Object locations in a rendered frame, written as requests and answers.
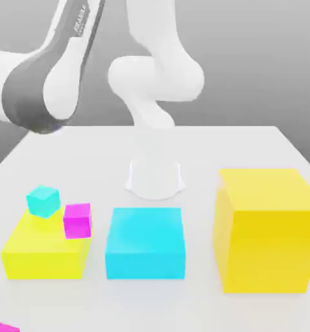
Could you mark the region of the large cyan box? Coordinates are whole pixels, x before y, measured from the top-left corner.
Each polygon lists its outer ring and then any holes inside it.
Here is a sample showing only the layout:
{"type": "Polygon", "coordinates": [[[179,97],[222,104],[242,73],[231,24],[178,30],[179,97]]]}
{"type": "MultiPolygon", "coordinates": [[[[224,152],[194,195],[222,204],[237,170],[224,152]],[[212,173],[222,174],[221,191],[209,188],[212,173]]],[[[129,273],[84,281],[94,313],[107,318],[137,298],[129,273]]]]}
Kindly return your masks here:
{"type": "Polygon", "coordinates": [[[108,279],[184,279],[186,251],[178,207],[116,207],[105,249],[108,279]]]}

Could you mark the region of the large tall yellow box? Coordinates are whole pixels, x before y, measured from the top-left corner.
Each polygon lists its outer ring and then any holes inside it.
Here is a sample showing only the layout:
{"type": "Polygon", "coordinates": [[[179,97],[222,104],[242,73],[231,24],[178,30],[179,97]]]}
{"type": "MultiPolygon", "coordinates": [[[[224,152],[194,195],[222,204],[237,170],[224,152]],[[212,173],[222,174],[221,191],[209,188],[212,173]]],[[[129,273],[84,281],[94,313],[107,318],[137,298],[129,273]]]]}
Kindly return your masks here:
{"type": "Polygon", "coordinates": [[[225,293],[304,293],[310,185],[296,169],[219,169],[213,250],[225,293]]]}

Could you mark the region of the large flat lime yellow box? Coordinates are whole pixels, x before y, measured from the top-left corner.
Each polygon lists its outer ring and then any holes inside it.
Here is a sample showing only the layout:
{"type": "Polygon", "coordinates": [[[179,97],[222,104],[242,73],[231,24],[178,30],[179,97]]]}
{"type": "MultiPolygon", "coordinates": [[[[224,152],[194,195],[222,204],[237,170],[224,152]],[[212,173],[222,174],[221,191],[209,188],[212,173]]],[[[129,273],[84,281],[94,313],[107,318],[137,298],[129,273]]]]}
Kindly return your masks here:
{"type": "Polygon", "coordinates": [[[1,257],[8,279],[80,279],[91,237],[66,239],[63,209],[48,219],[25,211],[1,257]]]}

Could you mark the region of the small cyan cube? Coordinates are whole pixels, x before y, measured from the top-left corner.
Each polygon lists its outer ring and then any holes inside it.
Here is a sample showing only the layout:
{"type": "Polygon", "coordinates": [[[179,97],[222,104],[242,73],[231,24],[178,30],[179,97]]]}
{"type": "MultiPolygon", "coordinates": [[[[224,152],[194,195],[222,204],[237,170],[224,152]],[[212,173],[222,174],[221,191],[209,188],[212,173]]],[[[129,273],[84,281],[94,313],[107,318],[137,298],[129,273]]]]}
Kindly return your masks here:
{"type": "Polygon", "coordinates": [[[39,185],[26,195],[29,213],[48,219],[61,208],[59,190],[39,185]]]}

